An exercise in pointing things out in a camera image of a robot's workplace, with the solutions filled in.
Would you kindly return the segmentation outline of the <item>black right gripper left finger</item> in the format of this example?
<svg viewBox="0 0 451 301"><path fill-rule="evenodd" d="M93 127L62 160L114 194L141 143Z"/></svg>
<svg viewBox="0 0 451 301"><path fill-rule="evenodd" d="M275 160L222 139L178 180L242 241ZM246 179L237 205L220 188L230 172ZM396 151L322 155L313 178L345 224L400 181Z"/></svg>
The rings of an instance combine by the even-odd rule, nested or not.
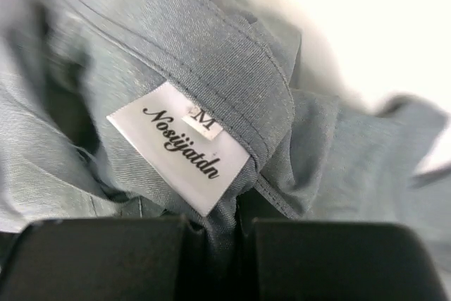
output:
<svg viewBox="0 0 451 301"><path fill-rule="evenodd" d="M204 233L184 217L30 224L1 270L2 300L205 300Z"/></svg>

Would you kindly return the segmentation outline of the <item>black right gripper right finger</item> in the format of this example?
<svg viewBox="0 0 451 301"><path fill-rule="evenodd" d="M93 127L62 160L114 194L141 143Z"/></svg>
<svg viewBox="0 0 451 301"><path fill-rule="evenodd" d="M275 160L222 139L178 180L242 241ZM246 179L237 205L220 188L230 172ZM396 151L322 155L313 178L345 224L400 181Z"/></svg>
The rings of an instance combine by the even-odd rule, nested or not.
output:
<svg viewBox="0 0 451 301"><path fill-rule="evenodd" d="M446 300L419 237L392 223L291 221L258 192L239 198L246 300Z"/></svg>

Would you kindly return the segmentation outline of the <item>grey shirt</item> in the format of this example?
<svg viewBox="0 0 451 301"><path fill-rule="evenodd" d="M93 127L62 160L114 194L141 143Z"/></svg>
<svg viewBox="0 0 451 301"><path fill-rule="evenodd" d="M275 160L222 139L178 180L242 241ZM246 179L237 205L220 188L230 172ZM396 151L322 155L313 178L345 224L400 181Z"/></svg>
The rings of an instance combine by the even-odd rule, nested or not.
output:
<svg viewBox="0 0 451 301"><path fill-rule="evenodd" d="M450 170L414 170L445 115L401 98L377 116L303 90L301 38L246 0L1 0L1 230L39 219L184 214L228 270L237 198L290 219L399 222L450 271ZM132 107L172 85L231 136L220 176L169 185ZM195 185L218 191L198 213Z"/></svg>

